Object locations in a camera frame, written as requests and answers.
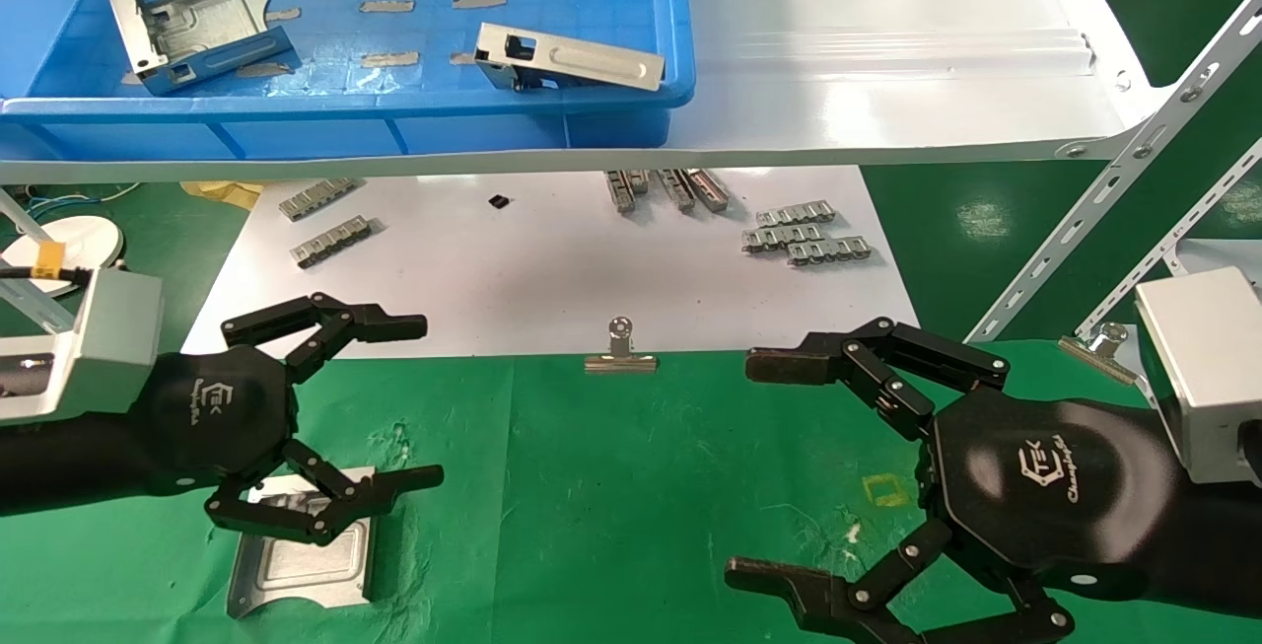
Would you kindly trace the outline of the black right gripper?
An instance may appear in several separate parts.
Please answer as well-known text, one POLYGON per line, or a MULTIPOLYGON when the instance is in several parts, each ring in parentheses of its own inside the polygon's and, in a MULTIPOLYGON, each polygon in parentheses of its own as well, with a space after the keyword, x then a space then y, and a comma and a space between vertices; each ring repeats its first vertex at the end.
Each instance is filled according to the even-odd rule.
POLYGON ((952 544, 952 528, 938 519, 857 582, 734 557, 727 586, 780 599, 803 631, 852 643, 1059 643, 1076 623, 1031 578, 1085 596, 1153 588, 1153 540, 1184 481, 1153 410, 978 390, 934 418, 934 403, 904 373, 965 394, 1005 388, 1010 364, 887 317, 852 332, 808 333, 794 349, 745 354, 752 383, 840 383, 906 441, 933 432, 933 514, 950 523, 958 551, 983 576, 1011 577, 1001 590, 1013 611, 928 631, 891 612, 888 604, 952 544))

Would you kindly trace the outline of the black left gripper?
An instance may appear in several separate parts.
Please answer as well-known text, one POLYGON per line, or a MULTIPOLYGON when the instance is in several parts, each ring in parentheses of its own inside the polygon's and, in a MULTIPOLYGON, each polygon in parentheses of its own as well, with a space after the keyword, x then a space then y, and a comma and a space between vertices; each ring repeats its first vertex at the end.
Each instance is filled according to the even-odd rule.
POLYGON ((401 495, 442 485, 440 465, 350 479, 290 439, 297 433, 292 385, 305 383, 347 343, 418 341, 428 328, 423 314, 394 316, 379 304, 346 304, 316 293, 223 321, 220 330, 230 347, 223 352, 159 356, 148 378, 149 494, 217 487, 204 504, 215 527, 329 546, 355 522, 390 513, 401 495), (308 328, 316 333, 283 364, 256 349, 308 328), (327 500, 323 509, 308 513, 241 498, 283 460, 327 500))

